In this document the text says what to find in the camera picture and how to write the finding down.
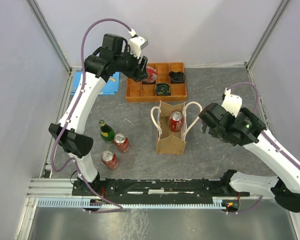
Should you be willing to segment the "canvas tote bag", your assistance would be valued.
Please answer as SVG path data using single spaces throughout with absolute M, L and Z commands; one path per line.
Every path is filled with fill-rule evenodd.
M 159 106 L 154 106 L 150 110 L 151 120 L 156 127 L 156 153 L 182 155 L 186 148 L 186 136 L 192 127 L 198 122 L 199 117 L 190 124 L 187 124 L 187 109 L 191 105 L 196 105 L 202 111 L 202 106 L 196 102 L 180 103 L 170 105 L 165 102 L 160 102 Z M 170 129 L 170 117 L 172 113 L 180 112 L 183 117 L 183 123 L 180 131 L 174 132 Z

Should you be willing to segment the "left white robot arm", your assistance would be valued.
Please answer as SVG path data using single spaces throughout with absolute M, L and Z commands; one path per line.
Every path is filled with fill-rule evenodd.
M 129 33 L 130 39 L 106 33 L 102 45 L 84 58 L 79 86 L 70 105 L 59 122 L 51 123 L 48 128 L 54 138 L 52 149 L 61 146 L 68 153 L 79 179 L 84 182 L 83 189 L 89 195 L 96 195 L 101 189 L 101 183 L 97 180 L 99 172 L 91 156 L 94 141 L 84 135 L 92 106 L 113 74 L 123 73 L 136 82 L 148 77 L 148 58 L 142 55 L 148 40 L 133 30 Z

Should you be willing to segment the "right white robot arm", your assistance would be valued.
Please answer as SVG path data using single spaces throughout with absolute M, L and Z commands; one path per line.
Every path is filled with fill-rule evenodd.
M 300 161 L 284 148 L 254 113 L 242 107 L 236 116 L 218 103 L 198 115 L 208 134 L 224 143 L 244 147 L 262 160 L 275 176 L 249 175 L 228 170 L 219 183 L 226 196 L 246 192 L 272 198 L 284 209 L 300 213 Z

